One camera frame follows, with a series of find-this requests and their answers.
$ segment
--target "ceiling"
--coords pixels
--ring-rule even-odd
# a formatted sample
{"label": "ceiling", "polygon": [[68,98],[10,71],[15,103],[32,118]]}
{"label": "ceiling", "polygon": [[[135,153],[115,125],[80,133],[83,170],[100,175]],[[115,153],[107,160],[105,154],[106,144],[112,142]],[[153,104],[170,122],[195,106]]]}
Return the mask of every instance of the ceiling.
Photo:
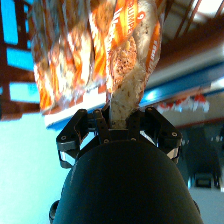
{"label": "ceiling", "polygon": [[223,0],[168,0],[163,44],[198,29],[223,13]]}

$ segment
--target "plastic packaging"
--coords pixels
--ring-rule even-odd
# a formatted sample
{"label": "plastic packaging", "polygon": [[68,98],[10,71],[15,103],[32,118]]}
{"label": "plastic packaging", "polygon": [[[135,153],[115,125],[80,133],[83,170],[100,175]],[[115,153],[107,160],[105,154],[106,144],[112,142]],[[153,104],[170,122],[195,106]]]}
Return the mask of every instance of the plastic packaging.
{"label": "plastic packaging", "polygon": [[159,60],[165,3],[34,0],[29,28],[42,111],[65,109],[106,83],[112,127],[125,128]]}

